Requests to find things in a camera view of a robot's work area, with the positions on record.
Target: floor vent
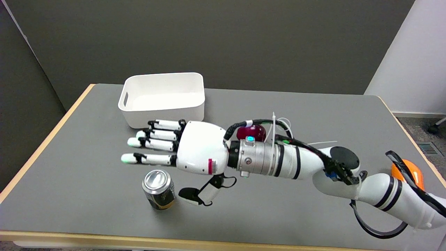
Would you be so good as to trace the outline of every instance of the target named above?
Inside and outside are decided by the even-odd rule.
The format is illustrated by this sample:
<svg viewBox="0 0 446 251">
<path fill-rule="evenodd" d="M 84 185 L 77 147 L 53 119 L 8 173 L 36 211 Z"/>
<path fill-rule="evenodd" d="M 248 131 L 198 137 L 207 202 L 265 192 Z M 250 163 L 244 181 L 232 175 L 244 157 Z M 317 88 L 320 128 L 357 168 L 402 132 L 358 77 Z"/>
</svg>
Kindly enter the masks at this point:
<svg viewBox="0 0 446 251">
<path fill-rule="evenodd" d="M 443 154 L 430 141 L 416 141 L 418 147 L 426 156 L 443 156 Z"/>
</svg>

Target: gray tabletop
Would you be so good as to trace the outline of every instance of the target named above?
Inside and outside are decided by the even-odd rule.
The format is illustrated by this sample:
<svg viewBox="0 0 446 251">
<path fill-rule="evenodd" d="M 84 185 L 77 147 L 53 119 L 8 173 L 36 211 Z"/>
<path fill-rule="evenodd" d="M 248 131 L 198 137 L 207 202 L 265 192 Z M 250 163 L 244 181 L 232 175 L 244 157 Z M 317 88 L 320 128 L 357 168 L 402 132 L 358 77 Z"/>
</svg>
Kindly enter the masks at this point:
<svg viewBox="0 0 446 251">
<path fill-rule="evenodd" d="M 181 200 L 154 211 L 141 189 L 151 166 L 125 165 L 135 135 L 117 103 L 122 85 L 98 84 L 0 205 L 0 230 L 85 233 L 244 243 L 434 250 L 445 228 L 412 228 L 390 240 L 369 236 L 358 225 L 349 200 L 320 193 L 311 179 L 285 180 L 252 175 L 224 189 L 211 207 Z M 423 171 L 425 188 L 446 197 L 446 189 L 378 97 L 206 89 L 204 121 L 223 128 L 251 118 L 288 118 L 294 136 L 305 142 L 338 140 L 352 149 L 370 175 L 390 173 L 384 155 L 394 150 Z M 182 187 L 201 187 L 208 176 L 166 167 Z M 228 170 L 228 175 L 238 175 Z M 359 203 L 372 227 L 399 224 L 376 208 Z"/>
</svg>

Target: gray wall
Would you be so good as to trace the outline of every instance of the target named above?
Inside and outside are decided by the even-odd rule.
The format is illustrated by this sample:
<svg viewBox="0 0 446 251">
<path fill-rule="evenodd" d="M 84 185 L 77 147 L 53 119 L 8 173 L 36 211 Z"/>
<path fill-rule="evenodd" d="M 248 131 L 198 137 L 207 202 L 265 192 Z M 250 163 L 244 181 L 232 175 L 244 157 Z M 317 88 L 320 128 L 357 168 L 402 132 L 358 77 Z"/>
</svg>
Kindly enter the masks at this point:
<svg viewBox="0 0 446 251">
<path fill-rule="evenodd" d="M 64 110 L 0 3 L 0 191 L 62 118 Z"/>
<path fill-rule="evenodd" d="M 363 94 L 414 0 L 6 0 L 66 108 L 89 83 Z"/>
</svg>

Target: can label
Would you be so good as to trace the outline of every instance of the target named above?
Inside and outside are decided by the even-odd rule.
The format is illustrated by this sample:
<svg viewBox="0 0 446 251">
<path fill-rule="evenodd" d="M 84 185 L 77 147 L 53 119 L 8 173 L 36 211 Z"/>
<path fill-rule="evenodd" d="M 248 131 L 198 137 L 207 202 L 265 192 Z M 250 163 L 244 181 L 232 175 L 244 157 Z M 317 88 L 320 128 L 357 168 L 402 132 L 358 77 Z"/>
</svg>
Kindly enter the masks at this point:
<svg viewBox="0 0 446 251">
<path fill-rule="evenodd" d="M 148 194 L 145 196 L 149 200 L 152 207 L 156 210 L 166 210 L 171 207 L 175 202 L 175 187 L 173 183 L 170 188 L 160 194 Z"/>
</svg>

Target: orange object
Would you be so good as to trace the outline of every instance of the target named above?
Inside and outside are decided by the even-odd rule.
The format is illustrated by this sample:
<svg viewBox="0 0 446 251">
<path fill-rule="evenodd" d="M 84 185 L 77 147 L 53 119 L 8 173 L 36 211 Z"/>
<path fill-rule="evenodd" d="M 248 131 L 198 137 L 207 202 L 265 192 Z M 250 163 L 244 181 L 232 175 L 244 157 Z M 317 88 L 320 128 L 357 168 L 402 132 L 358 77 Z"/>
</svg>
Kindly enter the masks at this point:
<svg viewBox="0 0 446 251">
<path fill-rule="evenodd" d="M 412 163 L 406 159 L 404 159 L 403 162 L 409 168 L 413 178 L 415 179 L 415 184 L 417 184 L 417 186 L 420 187 L 421 189 L 423 189 L 423 191 L 424 191 L 424 180 L 423 180 L 423 174 L 421 173 L 421 170 L 414 163 Z M 395 166 L 395 164 L 392 164 L 392 177 L 395 177 L 398 180 L 406 182 L 406 180 L 404 179 L 400 170 L 398 170 L 398 168 Z"/>
</svg>

